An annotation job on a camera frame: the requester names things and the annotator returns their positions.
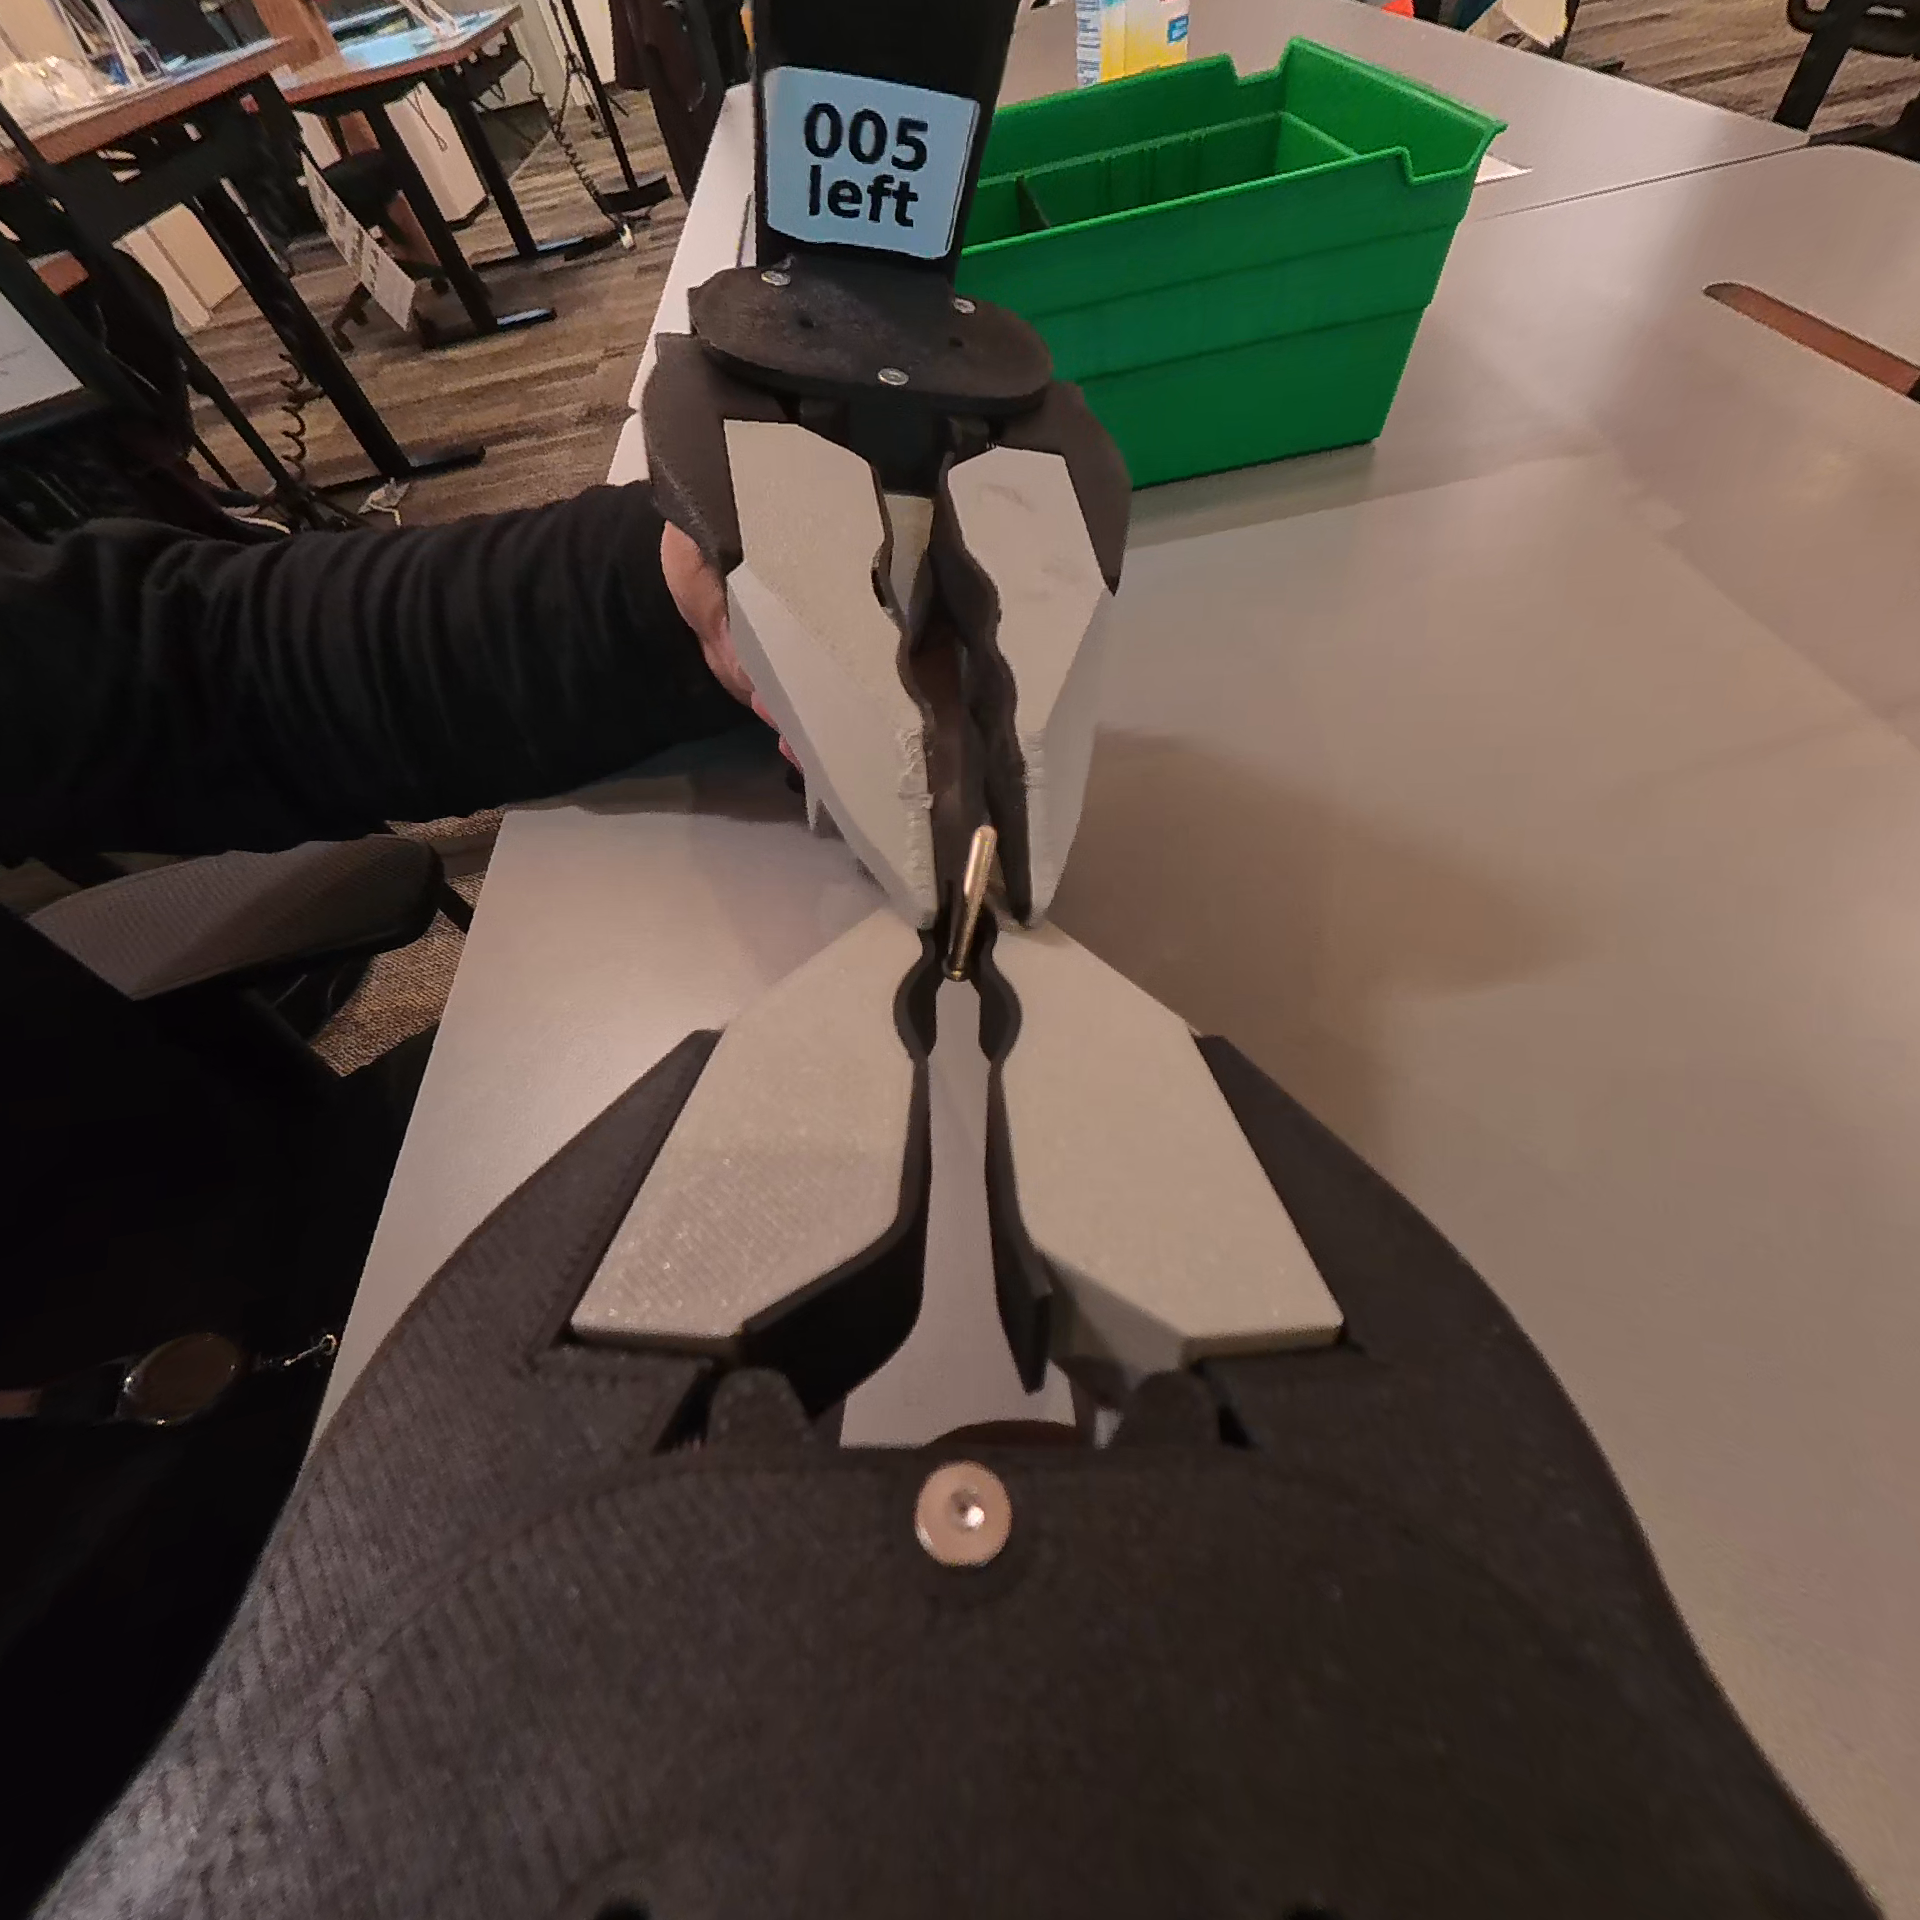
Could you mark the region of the person's black-clothed torso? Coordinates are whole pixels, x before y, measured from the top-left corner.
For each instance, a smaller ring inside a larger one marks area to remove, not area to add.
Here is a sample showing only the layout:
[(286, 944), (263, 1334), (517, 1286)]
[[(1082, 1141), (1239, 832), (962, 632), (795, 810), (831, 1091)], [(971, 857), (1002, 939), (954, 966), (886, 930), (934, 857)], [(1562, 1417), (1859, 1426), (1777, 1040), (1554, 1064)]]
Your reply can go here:
[(6, 912), (6, 1917), (31, 1914), (226, 1632), (294, 1491), (329, 1370), (199, 1424), (106, 1423), (110, 1368), (225, 1334), (345, 1328), (425, 1043), (318, 1086), (168, 1040)]

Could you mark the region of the brown table black legs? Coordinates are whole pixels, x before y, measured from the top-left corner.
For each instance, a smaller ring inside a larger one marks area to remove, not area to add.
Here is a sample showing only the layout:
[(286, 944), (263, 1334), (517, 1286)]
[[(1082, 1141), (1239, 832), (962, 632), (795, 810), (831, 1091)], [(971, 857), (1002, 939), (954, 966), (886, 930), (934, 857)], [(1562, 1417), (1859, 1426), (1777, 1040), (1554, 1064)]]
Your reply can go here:
[[(550, 135), (560, 147), (590, 203), (601, 214), (605, 231), (538, 243), (474, 106), (519, 59), (513, 27), (522, 19), (522, 8), (507, 6), (474, 15), (448, 15), (439, 6), (410, 6), (408, 10), (416, 19), (416, 26), (408, 32), (384, 32), (349, 46), (333, 40), (323, 57), (277, 75), (280, 94), (294, 111), (327, 122), (342, 133), (343, 153), (350, 161), (375, 166), (375, 171), (366, 179), (366, 202), (378, 210), (378, 227), (395, 230), (401, 239), (416, 237), (423, 241), (423, 257), (408, 257), (401, 266), (421, 271), (423, 283), (432, 290), (454, 294), (465, 311), (465, 320), (455, 325), (439, 325), (416, 314), (416, 333), (425, 351), (439, 352), (551, 325), (559, 314), (546, 304), (522, 311), (496, 310), (485, 275), (575, 263), (611, 248), (631, 249), (637, 231), (648, 227), (654, 210), (672, 198), (672, 186), (661, 174), (643, 176), (634, 170), (611, 96), (590, 55), (582, 53), (576, 69), (587, 81), (597, 122), (616, 152), (624, 186), (607, 194), (587, 176), (583, 159), (569, 142), (565, 111), (545, 106)], [(463, 141), (469, 166), (487, 191), (487, 202), (510, 231), (513, 249), (507, 254), (472, 259), (463, 249), (457, 231), (448, 225), (432, 186), (416, 166), (416, 155), (395, 128), (394, 106), (418, 87), (425, 87), (439, 102)], [(406, 214), (391, 225), (395, 207), (402, 207)]]
[[(8, 107), (6, 239), (23, 254), (23, 271), (34, 273), (40, 259), (17, 241), (14, 222), (14, 214), (32, 207), (29, 237), (46, 230), (56, 253), (85, 273), (88, 287), (102, 299), (122, 304), (178, 369), (185, 389), (230, 423), (263, 471), (265, 507), (290, 528), (339, 533), (354, 518), (337, 494), (410, 490), (480, 466), (487, 453), (457, 441), (421, 453), (402, 447), (255, 227), (240, 186), (269, 170), (274, 141), (294, 127), (277, 85), (282, 65), (282, 45), (263, 40), (190, 63), (163, 81), (115, 87), (40, 128), (29, 128)], [(182, 334), (163, 290), (149, 287), (134, 254), (122, 249), (131, 233), (182, 209), (197, 215), (298, 377), (320, 393), (360, 447), (362, 466), (335, 490), (317, 491), (303, 466), (282, 461)]]

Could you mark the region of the green plastic bin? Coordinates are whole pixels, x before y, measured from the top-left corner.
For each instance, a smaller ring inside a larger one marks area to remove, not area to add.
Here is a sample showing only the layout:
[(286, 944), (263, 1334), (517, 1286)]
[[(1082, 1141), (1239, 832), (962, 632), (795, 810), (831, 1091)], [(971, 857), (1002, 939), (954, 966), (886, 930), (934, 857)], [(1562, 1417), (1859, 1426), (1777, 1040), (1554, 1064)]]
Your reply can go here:
[(1006, 104), (959, 290), (1042, 336), (1136, 490), (1361, 447), (1502, 130), (1301, 38)]

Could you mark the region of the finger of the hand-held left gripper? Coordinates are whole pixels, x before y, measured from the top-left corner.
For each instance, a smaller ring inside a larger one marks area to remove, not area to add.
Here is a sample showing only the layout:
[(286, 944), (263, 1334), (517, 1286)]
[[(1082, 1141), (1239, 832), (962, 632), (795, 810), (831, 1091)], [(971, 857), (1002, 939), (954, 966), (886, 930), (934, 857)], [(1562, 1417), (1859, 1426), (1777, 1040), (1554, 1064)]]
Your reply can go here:
[(967, 795), (1000, 886), (1042, 925), (1082, 824), (1113, 589), (1063, 453), (989, 449), (945, 478), (938, 586), (959, 639)]
[(873, 469), (798, 423), (726, 423), (742, 560), (729, 627), (793, 752), (809, 827), (831, 825), (909, 922), (934, 922), (929, 722), (883, 598), (891, 528)]

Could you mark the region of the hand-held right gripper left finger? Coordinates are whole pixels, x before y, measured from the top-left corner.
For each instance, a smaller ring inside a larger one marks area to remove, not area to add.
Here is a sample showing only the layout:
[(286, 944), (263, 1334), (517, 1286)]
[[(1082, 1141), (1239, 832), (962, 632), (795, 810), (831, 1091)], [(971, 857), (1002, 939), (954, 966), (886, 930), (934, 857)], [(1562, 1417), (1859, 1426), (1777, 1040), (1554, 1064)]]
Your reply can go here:
[(883, 906), (710, 1035), (576, 1339), (774, 1371), (807, 1414), (902, 1352), (923, 1296), (938, 973)]

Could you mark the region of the person's left hand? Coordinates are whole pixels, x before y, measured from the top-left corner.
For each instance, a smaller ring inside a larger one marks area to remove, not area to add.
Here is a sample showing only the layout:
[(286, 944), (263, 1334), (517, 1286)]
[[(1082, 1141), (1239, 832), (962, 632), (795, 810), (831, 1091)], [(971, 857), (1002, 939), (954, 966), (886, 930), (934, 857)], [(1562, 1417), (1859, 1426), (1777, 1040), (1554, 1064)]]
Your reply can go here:
[[(727, 584), (693, 538), (672, 521), (663, 526), (661, 535), (661, 570), (663, 586), (670, 593), (685, 627), (688, 627), (691, 637), (701, 642), (701, 655), (714, 685), (721, 686), (721, 690), (726, 690), (736, 705), (750, 710), (767, 729), (777, 735), (777, 722), (768, 703), (761, 698), (747, 669), (736, 655), (729, 627)], [(714, 703), (703, 698), (695, 707), (712, 710)], [(719, 731), (723, 731), (723, 726), (712, 711), (705, 711), (705, 719), (695, 713), (675, 735), (663, 737), (650, 752), (665, 752), (667, 749), (678, 750), (682, 746), (719, 737)], [(789, 769), (786, 784), (795, 793), (802, 793), (806, 775), (798, 752), (783, 735), (777, 735), (777, 750)]]

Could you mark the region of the silver metal pin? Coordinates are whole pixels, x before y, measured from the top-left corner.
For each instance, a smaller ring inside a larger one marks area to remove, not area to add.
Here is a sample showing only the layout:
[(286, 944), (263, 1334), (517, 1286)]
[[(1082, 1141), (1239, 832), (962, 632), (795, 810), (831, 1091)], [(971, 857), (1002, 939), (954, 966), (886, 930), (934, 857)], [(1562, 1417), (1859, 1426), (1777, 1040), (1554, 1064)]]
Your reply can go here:
[(976, 934), (992, 890), (998, 851), (1000, 835), (992, 824), (981, 824), (971, 831), (946, 917), (945, 976), (950, 982), (967, 982), (971, 976)]

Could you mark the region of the grey mesh office chair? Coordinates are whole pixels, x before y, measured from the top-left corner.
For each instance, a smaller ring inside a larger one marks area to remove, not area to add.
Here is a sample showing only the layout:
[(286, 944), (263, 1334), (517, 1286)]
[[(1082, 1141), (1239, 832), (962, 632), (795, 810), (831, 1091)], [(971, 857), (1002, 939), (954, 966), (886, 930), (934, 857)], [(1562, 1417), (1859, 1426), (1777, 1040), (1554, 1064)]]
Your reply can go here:
[(327, 1086), (314, 1039), (374, 963), (474, 925), (441, 854), (399, 832), (119, 871), (56, 864), (64, 896), (26, 930), (151, 1016), (168, 1040), (261, 1083)]

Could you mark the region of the badge reel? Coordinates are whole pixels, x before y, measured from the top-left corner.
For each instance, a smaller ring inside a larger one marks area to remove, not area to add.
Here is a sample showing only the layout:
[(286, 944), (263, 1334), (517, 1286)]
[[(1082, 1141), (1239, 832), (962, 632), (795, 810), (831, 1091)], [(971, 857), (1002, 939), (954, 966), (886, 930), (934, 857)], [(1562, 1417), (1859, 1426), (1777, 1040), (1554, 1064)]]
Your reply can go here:
[(233, 1397), (311, 1370), (329, 1370), (342, 1334), (327, 1328), (290, 1352), (261, 1354), (225, 1334), (163, 1339), (110, 1368), (113, 1395), (103, 1421), (138, 1429), (199, 1424)]

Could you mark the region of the person's left forearm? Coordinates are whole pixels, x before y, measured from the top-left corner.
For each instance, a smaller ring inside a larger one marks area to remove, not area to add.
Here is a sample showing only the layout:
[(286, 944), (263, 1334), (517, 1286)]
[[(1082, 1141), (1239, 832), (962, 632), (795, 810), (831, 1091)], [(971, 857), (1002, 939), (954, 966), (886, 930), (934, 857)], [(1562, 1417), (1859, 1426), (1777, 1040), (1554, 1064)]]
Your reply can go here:
[(622, 777), (695, 713), (736, 727), (663, 526), (626, 485), (261, 545), (6, 535), (6, 859), (345, 842)]

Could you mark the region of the white hanging tag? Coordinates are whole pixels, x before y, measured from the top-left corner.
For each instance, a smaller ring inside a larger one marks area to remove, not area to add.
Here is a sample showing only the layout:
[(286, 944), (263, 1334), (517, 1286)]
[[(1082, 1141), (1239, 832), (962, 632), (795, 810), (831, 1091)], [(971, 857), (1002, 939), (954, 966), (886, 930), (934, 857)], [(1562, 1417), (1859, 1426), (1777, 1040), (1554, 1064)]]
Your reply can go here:
[(416, 325), (418, 281), (383, 248), (323, 176), (307, 176), (307, 192), (320, 215), (327, 241), (352, 271), (370, 302), (401, 329)]

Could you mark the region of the black office chair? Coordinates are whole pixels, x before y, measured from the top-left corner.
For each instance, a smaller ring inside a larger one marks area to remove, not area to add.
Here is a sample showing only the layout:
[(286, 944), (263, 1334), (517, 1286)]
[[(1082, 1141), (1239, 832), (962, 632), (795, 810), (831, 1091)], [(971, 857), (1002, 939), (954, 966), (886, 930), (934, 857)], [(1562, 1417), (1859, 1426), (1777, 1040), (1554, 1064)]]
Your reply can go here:
[(1918, 59), (1918, 3), (1786, 3), (1807, 41), (1771, 125), (1809, 133), (1849, 55)]

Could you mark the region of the yellow blue container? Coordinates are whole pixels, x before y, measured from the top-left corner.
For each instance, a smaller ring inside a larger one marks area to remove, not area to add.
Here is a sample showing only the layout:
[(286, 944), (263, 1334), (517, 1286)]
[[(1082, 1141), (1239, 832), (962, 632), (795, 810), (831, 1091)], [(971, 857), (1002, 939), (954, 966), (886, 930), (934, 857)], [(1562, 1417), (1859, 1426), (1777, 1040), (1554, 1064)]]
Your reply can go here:
[(1072, 3), (1072, 78), (1087, 90), (1185, 65), (1189, 3)]

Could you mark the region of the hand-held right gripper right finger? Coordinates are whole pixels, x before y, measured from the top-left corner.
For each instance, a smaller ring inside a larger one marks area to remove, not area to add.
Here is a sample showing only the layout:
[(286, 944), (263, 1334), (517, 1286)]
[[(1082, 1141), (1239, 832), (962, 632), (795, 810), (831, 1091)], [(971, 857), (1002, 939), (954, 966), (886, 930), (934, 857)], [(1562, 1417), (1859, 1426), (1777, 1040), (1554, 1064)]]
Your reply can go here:
[(1186, 1021), (1014, 920), (976, 937), (976, 998), (992, 1286), (1023, 1389), (1091, 1435), (1146, 1379), (1343, 1339)]

